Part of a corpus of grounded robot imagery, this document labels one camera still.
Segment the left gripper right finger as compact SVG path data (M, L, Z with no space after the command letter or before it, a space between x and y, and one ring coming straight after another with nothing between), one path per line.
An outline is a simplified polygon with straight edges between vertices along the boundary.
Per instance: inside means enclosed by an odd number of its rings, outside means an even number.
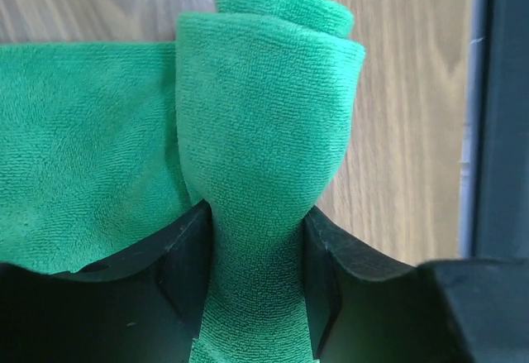
M411 266L313 208L303 220L303 289L321 362L525 362L526 260Z

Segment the green towel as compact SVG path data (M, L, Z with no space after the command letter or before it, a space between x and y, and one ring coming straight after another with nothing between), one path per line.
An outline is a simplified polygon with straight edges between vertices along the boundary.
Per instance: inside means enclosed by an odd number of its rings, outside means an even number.
M365 49L332 0L215 0L168 42L4 45L1 259L76 271L212 208L194 362L310 362L302 219L350 139Z

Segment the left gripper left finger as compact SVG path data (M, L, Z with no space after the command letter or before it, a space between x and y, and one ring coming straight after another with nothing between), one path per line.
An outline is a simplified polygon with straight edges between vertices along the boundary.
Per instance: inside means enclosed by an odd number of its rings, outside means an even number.
M1 266L4 362L186 362L200 332L212 258L202 202L80 271Z

